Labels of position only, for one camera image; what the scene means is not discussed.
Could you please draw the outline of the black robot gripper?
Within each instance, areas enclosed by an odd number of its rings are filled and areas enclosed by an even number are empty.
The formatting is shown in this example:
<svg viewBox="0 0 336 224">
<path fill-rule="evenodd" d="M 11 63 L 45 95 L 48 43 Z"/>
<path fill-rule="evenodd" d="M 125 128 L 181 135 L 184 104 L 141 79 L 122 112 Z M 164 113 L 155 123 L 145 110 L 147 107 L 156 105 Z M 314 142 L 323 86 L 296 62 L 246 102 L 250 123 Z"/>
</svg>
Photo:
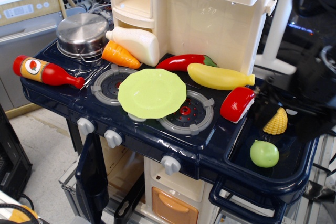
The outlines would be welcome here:
<svg viewBox="0 0 336 224">
<path fill-rule="evenodd" d="M 255 127 L 262 129 L 280 107 L 297 112 L 294 133 L 301 143 L 335 127 L 335 45 L 317 45 L 293 74 L 264 80 L 251 107 Z"/>
</svg>

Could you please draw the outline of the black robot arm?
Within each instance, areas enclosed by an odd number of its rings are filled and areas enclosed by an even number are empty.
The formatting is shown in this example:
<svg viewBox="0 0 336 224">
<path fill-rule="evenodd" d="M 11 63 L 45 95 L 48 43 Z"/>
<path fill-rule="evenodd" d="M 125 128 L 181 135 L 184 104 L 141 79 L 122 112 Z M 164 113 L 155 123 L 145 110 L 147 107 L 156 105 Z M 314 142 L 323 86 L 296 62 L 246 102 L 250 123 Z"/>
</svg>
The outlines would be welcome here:
<svg viewBox="0 0 336 224">
<path fill-rule="evenodd" d="M 335 44 L 317 42 L 296 67 L 277 60 L 292 11 L 301 17 L 334 15 L 335 0 L 278 0 L 263 53 L 255 63 L 281 74 L 265 78 L 251 112 L 260 129 L 281 106 L 298 112 L 302 117 L 295 132 L 305 143 L 335 127 Z"/>
</svg>

